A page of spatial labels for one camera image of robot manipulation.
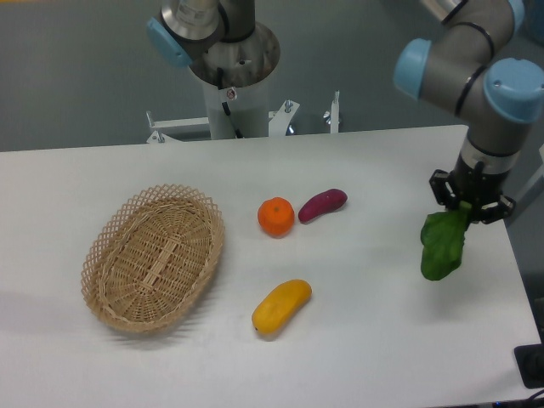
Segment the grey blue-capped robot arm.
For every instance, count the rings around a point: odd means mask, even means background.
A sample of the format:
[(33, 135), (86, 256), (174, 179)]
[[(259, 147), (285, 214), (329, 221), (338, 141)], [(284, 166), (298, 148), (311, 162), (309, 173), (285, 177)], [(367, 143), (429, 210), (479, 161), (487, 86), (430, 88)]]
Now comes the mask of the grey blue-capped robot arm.
[[(409, 42), (394, 68), (394, 85), (413, 99), (449, 111), (468, 125), (455, 168), (429, 183), (449, 210), (470, 207), (473, 223), (509, 217), (503, 194), (525, 138), (543, 111), (542, 69), (525, 59), (496, 59), (524, 19), (520, 1), (427, 1), (446, 28), (439, 42)], [(255, 19), (252, 1), (166, 1), (149, 19), (150, 42), (173, 66), (189, 68), (206, 97), (214, 139), (283, 136), (297, 107), (270, 115), (264, 86), (280, 45)]]

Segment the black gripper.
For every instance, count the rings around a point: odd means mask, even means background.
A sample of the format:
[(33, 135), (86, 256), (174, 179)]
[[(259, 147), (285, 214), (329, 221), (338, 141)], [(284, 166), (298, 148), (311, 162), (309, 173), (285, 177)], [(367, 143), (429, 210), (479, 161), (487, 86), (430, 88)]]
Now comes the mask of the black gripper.
[(492, 224), (515, 210), (515, 200), (503, 192), (510, 172), (491, 173), (482, 160), (469, 165), (459, 156), (450, 173), (436, 169), (429, 185), (437, 203), (446, 210), (456, 210), (464, 202), (471, 207), (472, 223)]

